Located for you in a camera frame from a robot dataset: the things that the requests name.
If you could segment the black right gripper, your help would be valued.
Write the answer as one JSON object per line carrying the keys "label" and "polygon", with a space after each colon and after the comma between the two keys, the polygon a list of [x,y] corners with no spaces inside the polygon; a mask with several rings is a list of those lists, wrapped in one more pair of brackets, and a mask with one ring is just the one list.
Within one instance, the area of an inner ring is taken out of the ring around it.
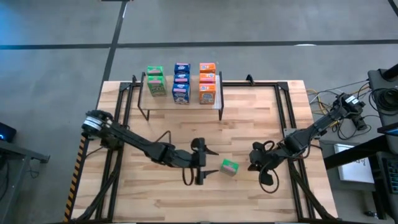
{"label": "black right gripper", "polygon": [[253,143],[253,164],[248,171],[258,171],[261,184],[272,186],[274,179],[268,172],[280,165],[286,156],[283,143],[266,141]]}

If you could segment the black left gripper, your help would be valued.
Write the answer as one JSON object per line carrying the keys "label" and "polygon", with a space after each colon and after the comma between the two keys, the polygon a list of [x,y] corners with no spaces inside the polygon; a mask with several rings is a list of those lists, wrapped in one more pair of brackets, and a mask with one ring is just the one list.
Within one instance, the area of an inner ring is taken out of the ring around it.
{"label": "black left gripper", "polygon": [[[211,155],[218,155],[217,152],[210,150],[204,138],[195,138],[191,142],[191,149],[193,153],[184,150],[176,150],[172,154],[172,166],[183,169],[183,183],[185,185],[203,185],[206,176],[218,172],[218,170],[202,171],[201,168],[206,166],[206,153]],[[190,169],[191,181],[188,183],[185,178],[184,169]]]}

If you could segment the green Apple Jacks cereal box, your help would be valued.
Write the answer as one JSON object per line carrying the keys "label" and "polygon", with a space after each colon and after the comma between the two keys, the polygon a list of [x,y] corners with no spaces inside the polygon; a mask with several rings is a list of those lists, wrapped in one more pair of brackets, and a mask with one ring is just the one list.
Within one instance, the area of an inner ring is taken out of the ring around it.
{"label": "green Apple Jacks cereal box", "polygon": [[220,166],[220,172],[229,176],[235,176],[238,173],[238,169],[239,164],[229,159],[223,159]]}
{"label": "green Apple Jacks cereal box", "polygon": [[164,68],[163,66],[148,66],[147,67],[147,75],[148,76],[163,76]]}
{"label": "green Apple Jacks cereal box", "polygon": [[167,85],[164,76],[148,76],[147,85],[153,97],[165,96],[167,94]]}

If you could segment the blue Frosted Flakes cereal box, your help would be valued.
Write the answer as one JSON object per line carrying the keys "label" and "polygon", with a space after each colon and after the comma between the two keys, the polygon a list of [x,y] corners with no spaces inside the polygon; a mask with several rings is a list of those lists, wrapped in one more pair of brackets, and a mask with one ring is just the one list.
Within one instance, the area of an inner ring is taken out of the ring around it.
{"label": "blue Frosted Flakes cereal box", "polygon": [[174,83],[190,84],[189,73],[178,73],[174,75]]}
{"label": "blue Frosted Flakes cereal box", "polygon": [[188,105],[190,103],[190,85],[187,83],[174,83],[172,96],[176,104]]}
{"label": "blue Frosted Flakes cereal box", "polygon": [[190,73],[190,64],[189,63],[176,63],[174,65],[174,74],[181,73]]}

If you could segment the white sheet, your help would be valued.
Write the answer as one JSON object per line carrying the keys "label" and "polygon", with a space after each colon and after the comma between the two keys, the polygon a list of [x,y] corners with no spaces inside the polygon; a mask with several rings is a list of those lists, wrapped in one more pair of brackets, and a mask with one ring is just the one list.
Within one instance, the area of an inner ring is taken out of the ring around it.
{"label": "white sheet", "polygon": [[354,162],[338,167],[339,179],[348,182],[360,182],[373,184],[374,179],[368,158],[362,158]]}

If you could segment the black slanted beam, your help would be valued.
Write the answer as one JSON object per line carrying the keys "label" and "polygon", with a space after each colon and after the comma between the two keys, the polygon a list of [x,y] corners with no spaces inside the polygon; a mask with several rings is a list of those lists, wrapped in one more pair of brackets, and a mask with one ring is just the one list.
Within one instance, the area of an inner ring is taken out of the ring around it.
{"label": "black slanted beam", "polygon": [[387,152],[398,156],[398,144],[393,145],[388,140],[389,137],[398,138],[397,136],[381,134],[367,142],[324,158],[326,170],[372,156],[377,152]]}

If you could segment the yellow black hazard tape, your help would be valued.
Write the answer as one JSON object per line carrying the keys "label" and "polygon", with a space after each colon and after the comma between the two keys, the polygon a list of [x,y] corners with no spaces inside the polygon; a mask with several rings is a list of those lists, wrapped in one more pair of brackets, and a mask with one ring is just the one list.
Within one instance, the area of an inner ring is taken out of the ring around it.
{"label": "yellow black hazard tape", "polygon": [[88,150],[88,145],[89,145],[89,140],[86,137],[82,136],[80,139],[79,149],[76,156],[75,166],[72,174],[72,181],[66,202],[63,223],[69,222],[72,219],[72,212],[80,184],[80,178],[83,172],[83,166],[85,163],[85,156]]}

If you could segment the dark keyboard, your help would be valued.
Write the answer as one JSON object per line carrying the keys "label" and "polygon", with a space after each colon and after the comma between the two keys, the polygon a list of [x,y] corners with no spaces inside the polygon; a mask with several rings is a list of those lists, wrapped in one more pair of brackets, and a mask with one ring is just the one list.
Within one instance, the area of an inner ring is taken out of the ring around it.
{"label": "dark keyboard", "polygon": [[387,186],[390,193],[398,194],[398,159],[382,159]]}

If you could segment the blue lit screen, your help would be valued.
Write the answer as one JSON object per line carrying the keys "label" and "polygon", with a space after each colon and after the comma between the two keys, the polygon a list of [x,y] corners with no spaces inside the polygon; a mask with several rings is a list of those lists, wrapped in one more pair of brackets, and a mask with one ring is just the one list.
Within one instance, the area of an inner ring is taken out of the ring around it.
{"label": "blue lit screen", "polygon": [[397,136],[398,137],[398,122],[393,124],[388,124],[377,129],[380,134]]}

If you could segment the dark grey equipment cabinet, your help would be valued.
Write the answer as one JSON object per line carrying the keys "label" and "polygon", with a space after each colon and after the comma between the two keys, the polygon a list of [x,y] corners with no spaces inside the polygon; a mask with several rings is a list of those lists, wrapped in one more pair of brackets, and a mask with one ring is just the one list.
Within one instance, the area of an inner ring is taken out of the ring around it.
{"label": "dark grey equipment cabinet", "polygon": [[398,122],[398,63],[389,69],[368,71],[369,102],[383,126]]}

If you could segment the grey side table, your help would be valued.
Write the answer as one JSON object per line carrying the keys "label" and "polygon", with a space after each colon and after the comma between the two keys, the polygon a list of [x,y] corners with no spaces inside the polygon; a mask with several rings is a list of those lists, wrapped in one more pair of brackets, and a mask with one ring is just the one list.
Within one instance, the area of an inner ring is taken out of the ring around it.
{"label": "grey side table", "polygon": [[11,219],[12,209],[32,159],[45,164],[50,155],[0,141],[0,224],[7,224]]}

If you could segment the black device with blue light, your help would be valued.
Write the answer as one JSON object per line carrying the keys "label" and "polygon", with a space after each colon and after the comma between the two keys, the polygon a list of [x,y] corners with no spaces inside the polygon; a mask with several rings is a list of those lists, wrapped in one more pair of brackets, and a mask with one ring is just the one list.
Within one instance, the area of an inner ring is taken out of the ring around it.
{"label": "black device with blue light", "polygon": [[16,129],[0,122],[0,141],[13,142],[16,133]]}

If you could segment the black aluminium rig frame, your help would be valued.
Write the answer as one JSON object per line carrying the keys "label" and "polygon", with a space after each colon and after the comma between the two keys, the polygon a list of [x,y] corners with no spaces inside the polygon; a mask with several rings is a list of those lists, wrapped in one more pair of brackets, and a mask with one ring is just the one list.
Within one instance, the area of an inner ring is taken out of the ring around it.
{"label": "black aluminium rig frame", "polygon": [[[152,162],[129,144],[102,149],[89,140],[72,212],[72,223],[246,223],[317,222],[336,216],[322,152],[313,145],[306,159],[286,159],[273,171],[275,184],[259,183],[248,171],[254,142],[278,142],[313,123],[303,81],[225,81],[222,119],[218,110],[151,111],[137,107],[140,80],[105,82],[98,109],[124,128],[148,139],[190,150],[204,138],[218,155],[207,155],[202,170],[218,170],[203,185],[185,185],[183,169]],[[238,173],[220,172],[223,159]]]}

